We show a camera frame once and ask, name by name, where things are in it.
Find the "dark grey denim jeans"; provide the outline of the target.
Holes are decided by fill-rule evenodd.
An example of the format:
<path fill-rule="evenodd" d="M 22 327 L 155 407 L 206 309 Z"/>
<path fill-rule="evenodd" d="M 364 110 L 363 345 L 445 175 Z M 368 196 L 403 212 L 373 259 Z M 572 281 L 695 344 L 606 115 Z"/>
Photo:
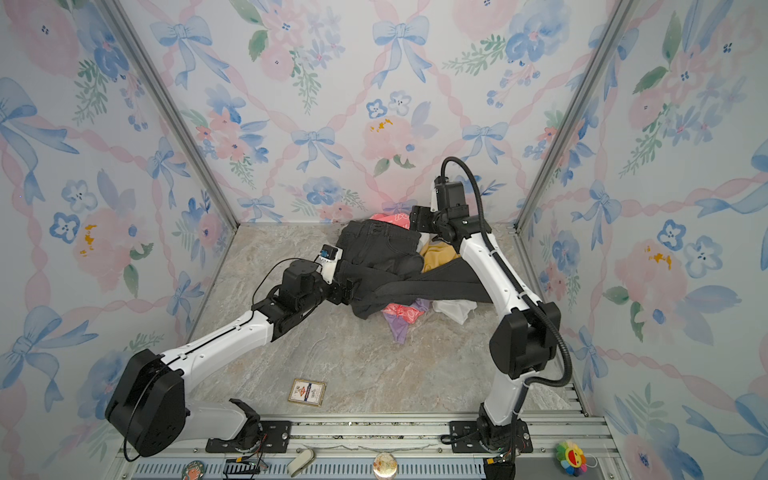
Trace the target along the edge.
<path fill-rule="evenodd" d="M 390 304 L 410 305 L 418 299 L 491 301 L 461 258 L 424 271 L 419 240 L 415 231 L 378 220 L 352 221 L 342 229 L 335 280 L 350 289 L 347 304 L 356 317 L 366 319 Z"/>

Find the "pink patterned cloth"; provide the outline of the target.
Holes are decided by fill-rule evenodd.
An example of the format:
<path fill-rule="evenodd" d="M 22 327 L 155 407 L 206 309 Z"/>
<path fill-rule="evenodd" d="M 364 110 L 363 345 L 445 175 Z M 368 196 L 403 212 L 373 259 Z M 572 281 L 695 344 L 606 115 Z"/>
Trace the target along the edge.
<path fill-rule="evenodd" d="M 410 222 L 408 216 L 404 213 L 397 214 L 384 214 L 378 213 L 372 216 L 373 220 L 390 223 L 406 230 L 409 229 Z M 420 310 L 416 306 L 406 306 L 395 303 L 390 303 L 382 310 L 383 315 L 387 320 L 401 320 L 407 324 L 414 324 L 419 317 L 424 314 L 423 310 Z"/>

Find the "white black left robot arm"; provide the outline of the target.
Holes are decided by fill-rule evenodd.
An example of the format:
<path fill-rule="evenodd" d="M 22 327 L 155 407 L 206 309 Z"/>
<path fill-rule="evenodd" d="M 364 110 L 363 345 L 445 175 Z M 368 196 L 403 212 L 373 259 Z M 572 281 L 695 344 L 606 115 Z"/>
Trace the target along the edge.
<path fill-rule="evenodd" d="M 197 402 L 189 394 L 203 380 L 244 354 L 267 346 L 303 322 L 324 302 L 349 301 L 356 284 L 338 281 L 335 265 L 294 259 L 280 284 L 232 322 L 195 341 L 134 354 L 105 408 L 123 438 L 127 460 L 156 455 L 178 441 L 208 439 L 241 452 L 264 440 L 261 417 L 245 401 Z"/>

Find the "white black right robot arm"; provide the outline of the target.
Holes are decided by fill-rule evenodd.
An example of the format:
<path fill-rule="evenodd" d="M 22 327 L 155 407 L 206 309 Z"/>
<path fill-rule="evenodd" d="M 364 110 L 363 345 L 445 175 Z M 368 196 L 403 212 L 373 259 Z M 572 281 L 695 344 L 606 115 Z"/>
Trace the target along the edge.
<path fill-rule="evenodd" d="M 489 341 L 496 366 L 491 391 L 481 404 L 474 434 L 458 442 L 481 445 L 489 452 L 520 448 L 520 412 L 534 384 L 559 388 L 572 377 L 572 362 L 559 332 L 561 312 L 544 303 L 522 281 L 499 249 L 488 224 L 468 217 L 466 206 L 433 210 L 415 206 L 410 228 L 435 234 L 451 244 L 477 275 L 499 316 Z"/>

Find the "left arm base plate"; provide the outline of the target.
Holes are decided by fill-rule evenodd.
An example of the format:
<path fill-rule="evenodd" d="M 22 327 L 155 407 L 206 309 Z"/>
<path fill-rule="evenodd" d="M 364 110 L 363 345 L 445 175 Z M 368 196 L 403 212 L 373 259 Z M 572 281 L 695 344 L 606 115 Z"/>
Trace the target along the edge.
<path fill-rule="evenodd" d="M 285 453 L 288 449 L 290 421 L 260 421 L 245 425 L 232 440 L 211 438 L 205 452 L 213 454 Z"/>

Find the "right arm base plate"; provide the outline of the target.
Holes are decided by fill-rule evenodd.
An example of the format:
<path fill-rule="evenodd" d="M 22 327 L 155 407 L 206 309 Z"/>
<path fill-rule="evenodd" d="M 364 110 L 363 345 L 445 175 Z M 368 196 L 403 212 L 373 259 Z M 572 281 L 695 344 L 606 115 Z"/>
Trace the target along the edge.
<path fill-rule="evenodd" d="M 486 424 L 480 420 L 451 421 L 449 432 L 440 437 L 453 453 L 482 453 L 515 455 L 532 453 L 533 445 L 528 425 L 516 420 L 506 426 Z"/>

